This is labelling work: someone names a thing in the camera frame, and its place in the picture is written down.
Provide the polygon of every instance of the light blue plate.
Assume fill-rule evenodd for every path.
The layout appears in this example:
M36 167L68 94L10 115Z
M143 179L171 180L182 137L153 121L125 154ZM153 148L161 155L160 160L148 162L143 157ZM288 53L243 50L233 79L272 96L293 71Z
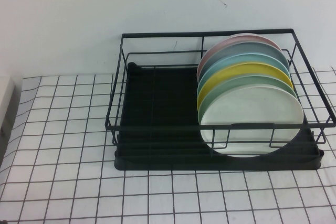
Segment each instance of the light blue plate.
M216 63L214 63L202 76L199 84L198 84L198 88L197 88L197 97L198 94L200 92L200 90L202 89L203 85L206 83L206 81L217 71L226 68L230 65L233 64L238 64L238 63L242 63L242 62L248 62L248 61L253 61L253 62L262 62L262 63L266 63L269 64L271 66L274 66L278 69L280 69L282 72L284 72L290 79L290 74L288 69L284 66L284 64L282 64L279 60L268 56L268 55L264 55L264 54L241 54L241 55L233 55L230 57L226 57L224 59L221 59L219 61L217 61Z
M280 61L289 71L289 63L286 57L283 55L281 51L277 48L261 43L261 42L243 42L231 45L229 47L223 48L222 50L213 54L205 63L203 68L201 69L201 73L199 74L199 80L201 80L202 76L205 72L217 61L224 59L226 57L230 57L233 55L243 55L243 54L263 54L271 56L278 61Z

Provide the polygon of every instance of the grid pattern tablecloth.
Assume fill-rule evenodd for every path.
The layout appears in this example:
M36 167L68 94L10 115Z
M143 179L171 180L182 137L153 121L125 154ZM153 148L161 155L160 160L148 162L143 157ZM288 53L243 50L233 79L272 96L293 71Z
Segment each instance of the grid pattern tablecloth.
M317 71L317 76L336 105L335 71ZM335 129L325 131L328 142L320 146L325 156L318 171L118 171L112 135L104 129L112 80L113 75L24 80L0 169L0 219L26 224L336 223ZM311 84L306 85L309 92Z

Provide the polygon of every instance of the plate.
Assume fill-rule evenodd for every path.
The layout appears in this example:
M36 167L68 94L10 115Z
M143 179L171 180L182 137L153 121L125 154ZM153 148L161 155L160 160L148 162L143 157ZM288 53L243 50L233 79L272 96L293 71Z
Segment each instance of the plate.
M282 72L284 72L290 79L290 74L287 68L277 59L268 56L268 55L262 55L262 54L245 54L245 55L234 55L230 57L226 57L224 59L219 60L218 62L214 63L201 77L200 83L198 84L197 88L197 95L199 94L201 88L203 87L204 83L217 71L233 65L237 63L247 62L247 61L253 61L253 62L261 62L266 63L269 65L272 65L278 69L280 69Z
M263 42L266 44L270 44L271 46L277 48L280 52L281 52L281 48L275 44L272 40L267 39L263 36L260 35L256 35L256 34L235 34L232 35L228 38L226 38L225 40L215 44L213 47L211 47L202 57L198 68L197 68L197 80L199 80L199 75L201 72L201 69L204 65L204 63L216 52L222 50L223 48L226 48L228 46L234 45L236 43L240 43L240 42L247 42L247 41L256 41L256 42Z
M291 83L289 77L276 67L259 62L238 63L229 66L227 68L221 69L220 71L217 71L205 82L197 97L197 109L199 109L203 99L211 91L211 89L220 84L222 81L238 76L240 74L248 74L248 73L268 74L285 82L293 89L293 84Z
M290 93L295 99L297 99L297 96L293 89L288 86L288 84L284 83L283 81L280 81L272 76L268 76L265 74L244 74L238 77L233 77L231 79L228 79L216 87L213 88L204 98L203 102L201 103L200 110L198 111L198 122L201 123L202 117L206 111L206 109L209 107L209 105L221 94L224 92L234 89L236 87L240 87L243 85L249 85L249 84L268 84L273 85L275 87L281 88L285 90L286 92Z
M251 84L231 89L217 97L207 108L201 125L233 123L302 123L303 109L298 100L285 90L267 84ZM235 157L267 154L291 141L299 129L276 129L272 147L272 130L231 130L228 144L215 143L216 152ZM216 130L215 142L225 142L228 130ZM204 141L212 141L212 130L201 130ZM262 141L266 143L230 143L232 141Z
M217 61L233 56L233 55L242 55L242 54L264 54L269 55L277 60L279 60L289 71L289 63L286 59L286 57L282 54L281 51L279 51L277 48L260 42L243 42L234 44L231 46L228 46L226 48L223 48L222 50L216 52L213 54L201 67L199 75L198 75L198 81L200 80L200 77L204 75L204 73Z

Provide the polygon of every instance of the metal wire frame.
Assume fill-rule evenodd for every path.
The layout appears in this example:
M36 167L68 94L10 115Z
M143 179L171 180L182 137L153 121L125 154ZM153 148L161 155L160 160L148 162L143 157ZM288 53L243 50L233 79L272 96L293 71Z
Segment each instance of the metal wire frame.
M112 108L112 103L114 99L114 94L115 90L117 87L117 82L118 82L118 76L120 72L120 63L121 63L121 58L123 59L124 63L124 70L122 74L122 82L121 82L121 92L123 90L123 85L125 81L125 75L128 74L128 59L130 55L153 55L153 54L184 54L184 53L195 53L199 52L200 56L202 58L204 50L204 38L205 37L215 37L215 36L230 36L234 34L239 34L239 33L253 33L253 34L259 34L259 35L267 35L267 34L292 34L292 37L295 41L295 46L292 51L292 53L289 52L288 49L283 49L284 52L286 52L290 58L289 60L289 65L293 66L295 74L297 75L299 79L299 83L305 93L305 96L307 97L308 103L310 105L310 109L313 112L313 115L316 119L316 123L301 123L301 124L274 124L274 123L235 123L235 124L223 124L223 125L186 125L186 126L122 126L122 125L117 125L118 119L121 121L121 117L118 117L119 115L119 110L120 110L120 105L121 105L121 95L119 96L119 101L118 101L118 108L117 108L117 117L115 119L114 125L111 124L110 122L110 112ZM125 57L124 50L123 50L123 42L125 39L132 39L132 38L183 38L183 37L199 37L202 39L202 44L201 44L201 50L183 50L183 51L149 51L149 52L129 52L127 56ZM314 107L312 106L312 103L310 101L310 98L307 94L307 91L305 89L305 85L302 82L302 79L300 78L300 74L295 66L294 63L294 53L296 50L299 50L302 59L307 67L307 70L310 74L310 77L313 80L314 86L318 90L319 96L321 97L323 104L329 114L328 119L326 122L320 122L318 119L318 116L316 114L316 111L314 110ZM156 66L141 66L144 68L169 68L169 67L196 67L196 64L185 64L185 65L156 65ZM277 146L272 146L272 143L286 143L283 141L273 141L272 137L274 135L274 131L277 129L320 129L321 132L319 133L317 139L315 142L312 143L304 143L304 144L324 144L327 142L326 136L324 134L324 129L328 127L335 127L336 126L336 116L333 113L332 107L330 106L328 99L323 93L322 87L319 84L319 81L317 80L316 76L314 75L313 69L310 66L310 63L303 51L303 48L294 32L293 29L263 29L263 30L238 30L238 31L210 31L210 32L190 32L190 33L132 33L132 34L122 34L121 36L121 44L120 44L120 51L119 51L119 58L118 58L118 65L117 65L117 71L116 71L116 79L113 84L112 92L111 92L111 97L110 97L110 103L109 103L109 108L106 116L106 121L105 121L105 128L106 130L111 131L113 139L112 143L114 145L117 145L117 138L116 138L116 131L136 131L136 132L164 132L164 131L200 131L200 130L212 130L213 131L213 137L212 141L208 141L206 143L211 144L211 156L212 155L217 155L216 152L213 150L219 149L219 148L214 148L214 139L215 139L215 131L216 130L228 130L228 135L227 135L227 140L222 141L222 142L217 142L217 143L224 143L225 146L221 148L226 148L227 143L229 140L229 135L232 130L263 130L263 129L269 129L272 130L271 133L271 138L270 141L265 142L265 141L248 141L249 143L269 143L269 147L273 148L278 148ZM230 141L230 143L245 143L247 141ZM187 142L173 142L172 144L189 144ZM144 145L149 145L151 146L153 142L151 143L141 143Z

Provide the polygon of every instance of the yellow plate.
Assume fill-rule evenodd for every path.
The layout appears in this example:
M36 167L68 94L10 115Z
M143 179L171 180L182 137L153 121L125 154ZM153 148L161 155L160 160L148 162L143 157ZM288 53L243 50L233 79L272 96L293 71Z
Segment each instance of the yellow plate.
M223 68L220 71L217 71L206 81L197 97L197 110L199 109L205 96L222 81L225 81L234 76L238 76L240 74L249 73L268 74L287 83L293 89L293 84L290 81L289 77L276 67L260 62L238 63L231 65L227 68Z

